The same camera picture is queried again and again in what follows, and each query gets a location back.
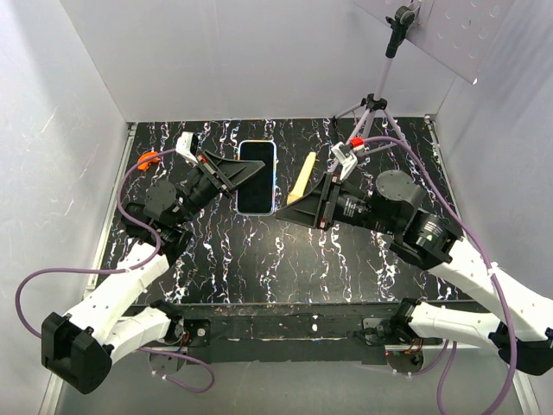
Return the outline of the perforated grey board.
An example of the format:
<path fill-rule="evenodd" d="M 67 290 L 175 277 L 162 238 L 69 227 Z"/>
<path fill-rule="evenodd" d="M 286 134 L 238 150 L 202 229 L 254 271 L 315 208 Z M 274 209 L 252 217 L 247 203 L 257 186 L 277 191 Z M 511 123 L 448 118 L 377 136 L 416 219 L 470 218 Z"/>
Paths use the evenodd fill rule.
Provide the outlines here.
<path fill-rule="evenodd" d="M 357 1 L 391 29 L 385 56 L 409 41 L 473 84 L 513 0 Z"/>

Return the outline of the purple cased smartphone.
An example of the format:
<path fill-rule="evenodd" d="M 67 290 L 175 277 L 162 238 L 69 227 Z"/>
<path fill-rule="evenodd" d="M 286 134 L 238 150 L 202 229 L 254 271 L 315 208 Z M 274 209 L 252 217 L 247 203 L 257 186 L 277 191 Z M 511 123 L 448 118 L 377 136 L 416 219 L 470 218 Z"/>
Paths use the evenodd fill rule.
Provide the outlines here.
<path fill-rule="evenodd" d="M 273 141 L 245 140 L 238 146 L 240 161 L 261 161 L 264 166 L 237 192 L 236 210 L 266 216 L 275 208 L 277 148 Z"/>

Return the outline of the orange curved plastic piece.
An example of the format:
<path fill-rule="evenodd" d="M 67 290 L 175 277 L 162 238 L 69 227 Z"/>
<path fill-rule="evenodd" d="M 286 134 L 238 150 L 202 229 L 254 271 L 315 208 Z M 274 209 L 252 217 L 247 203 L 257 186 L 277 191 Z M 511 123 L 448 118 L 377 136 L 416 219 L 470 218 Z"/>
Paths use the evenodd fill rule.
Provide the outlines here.
<path fill-rule="evenodd" d="M 159 163 L 160 158 L 158 157 L 159 153 L 157 151 L 149 151 L 143 153 L 137 160 L 139 171 L 146 171 L 150 168 L 152 164 Z"/>

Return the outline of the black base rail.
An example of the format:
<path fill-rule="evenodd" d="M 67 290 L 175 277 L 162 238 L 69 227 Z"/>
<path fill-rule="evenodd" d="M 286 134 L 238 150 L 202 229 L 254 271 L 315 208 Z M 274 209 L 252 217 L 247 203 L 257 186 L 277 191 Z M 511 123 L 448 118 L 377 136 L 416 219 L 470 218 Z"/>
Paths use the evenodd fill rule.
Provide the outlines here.
<path fill-rule="evenodd" d="M 391 332 L 396 304 L 247 303 L 178 306 L 185 351 L 207 363 L 357 361 L 384 365 L 385 350 L 421 350 Z"/>

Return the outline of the cream toy microphone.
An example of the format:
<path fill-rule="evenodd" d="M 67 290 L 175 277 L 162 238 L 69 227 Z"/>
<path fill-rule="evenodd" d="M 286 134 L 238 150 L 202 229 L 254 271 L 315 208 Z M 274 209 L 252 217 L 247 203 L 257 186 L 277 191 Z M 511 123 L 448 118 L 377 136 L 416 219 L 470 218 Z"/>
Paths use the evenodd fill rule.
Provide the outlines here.
<path fill-rule="evenodd" d="M 289 205 L 304 196 L 304 192 L 309 182 L 313 167 L 316 161 L 316 154 L 310 152 L 302 166 L 299 176 L 296 179 L 296 183 L 292 190 L 289 192 L 286 203 Z"/>

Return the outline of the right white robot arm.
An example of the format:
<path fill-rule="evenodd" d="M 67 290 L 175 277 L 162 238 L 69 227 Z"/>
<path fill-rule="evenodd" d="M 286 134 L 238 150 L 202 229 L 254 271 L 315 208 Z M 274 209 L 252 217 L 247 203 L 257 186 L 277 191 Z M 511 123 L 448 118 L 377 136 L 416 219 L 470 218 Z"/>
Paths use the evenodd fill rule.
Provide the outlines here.
<path fill-rule="evenodd" d="M 370 335 L 405 344 L 442 338 L 495 351 L 504 362 L 515 356 L 517 370 L 526 374 L 551 370 L 551 299 L 486 266 L 458 229 L 421 208 L 424 196 L 400 170 L 381 173 L 371 195 L 326 173 L 276 218 L 313 229 L 343 222 L 388 234 L 391 251 L 402 261 L 450 282 L 485 308 L 474 313 L 405 298 L 392 317 L 369 329 Z"/>

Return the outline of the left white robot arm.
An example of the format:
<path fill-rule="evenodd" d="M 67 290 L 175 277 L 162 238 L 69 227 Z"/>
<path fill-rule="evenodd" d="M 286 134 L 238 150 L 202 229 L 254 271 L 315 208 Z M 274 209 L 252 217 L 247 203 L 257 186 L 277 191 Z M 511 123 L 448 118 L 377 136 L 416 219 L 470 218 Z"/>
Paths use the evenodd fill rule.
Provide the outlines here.
<path fill-rule="evenodd" d="M 225 159 L 199 153 L 184 185 L 159 180 L 142 203 L 124 208 L 124 224 L 137 239 L 119 269 L 65 315 L 51 313 L 41 325 L 41 362 L 79 392 L 88 394 L 111 367 L 150 342 L 182 342 L 182 313 L 156 300 L 130 317 L 134 301 L 186 251 L 192 233 L 185 229 L 218 195 L 231 196 L 264 168 L 264 162 Z"/>

